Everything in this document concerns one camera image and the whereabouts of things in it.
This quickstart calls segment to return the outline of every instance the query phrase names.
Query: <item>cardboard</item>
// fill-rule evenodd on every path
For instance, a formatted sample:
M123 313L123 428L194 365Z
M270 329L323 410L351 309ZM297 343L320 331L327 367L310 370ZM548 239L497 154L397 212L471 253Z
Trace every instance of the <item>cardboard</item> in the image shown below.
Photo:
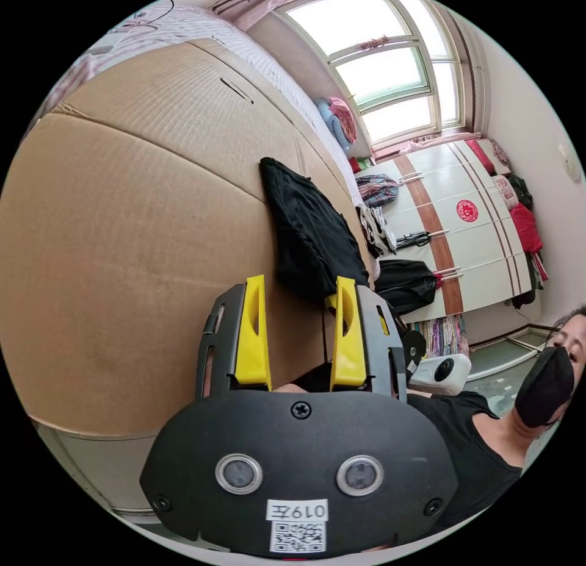
M273 385L324 361L322 311L274 280L265 156L312 177L369 269L343 176L319 139L212 40L119 64L37 123L0 204L0 340L32 418L87 435L160 429L194 398L216 297L258 274Z

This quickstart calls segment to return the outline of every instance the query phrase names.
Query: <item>black face mask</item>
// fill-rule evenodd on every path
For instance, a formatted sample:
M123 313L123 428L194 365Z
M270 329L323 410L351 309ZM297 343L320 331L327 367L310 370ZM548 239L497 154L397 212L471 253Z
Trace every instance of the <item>black face mask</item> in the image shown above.
M573 391L574 370L567 350L549 346L525 377L515 398L515 409L528 428L550 426L554 412L570 400Z

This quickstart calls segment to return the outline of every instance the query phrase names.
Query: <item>wardrobe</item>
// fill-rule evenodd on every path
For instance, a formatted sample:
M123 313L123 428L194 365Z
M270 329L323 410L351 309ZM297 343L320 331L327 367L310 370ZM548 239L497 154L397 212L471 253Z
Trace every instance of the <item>wardrobe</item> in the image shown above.
M360 176L405 181L383 207L396 238L439 233L429 244L382 259L423 261L451 275L432 304L403 316L407 323L476 310L531 289L527 261L496 184L465 141L444 143L380 163Z

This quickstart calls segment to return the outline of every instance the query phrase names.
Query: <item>woman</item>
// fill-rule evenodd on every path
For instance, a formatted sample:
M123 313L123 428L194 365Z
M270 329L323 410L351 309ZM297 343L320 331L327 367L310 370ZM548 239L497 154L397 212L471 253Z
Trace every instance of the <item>woman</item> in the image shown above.
M554 327L558 330L525 377L515 406L502 418L476 392L409 392L407 403L439 430L458 476L456 494L427 536L492 505L521 476L531 443L562 418L586 367L586 304ZM292 384L276 391L306 393Z

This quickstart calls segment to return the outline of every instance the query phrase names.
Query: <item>screw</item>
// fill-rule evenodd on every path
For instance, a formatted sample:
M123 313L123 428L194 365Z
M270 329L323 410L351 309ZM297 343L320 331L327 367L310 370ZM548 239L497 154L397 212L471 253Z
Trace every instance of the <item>screw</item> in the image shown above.
M433 517L443 506L444 501L439 497L436 499L432 499L423 510L423 513L426 514L428 517Z
M159 511L170 511L171 509L171 501L162 495L155 497L153 504Z
M304 401L298 401L291 406L291 413L294 418L298 420L304 420L311 415L311 408L308 403Z

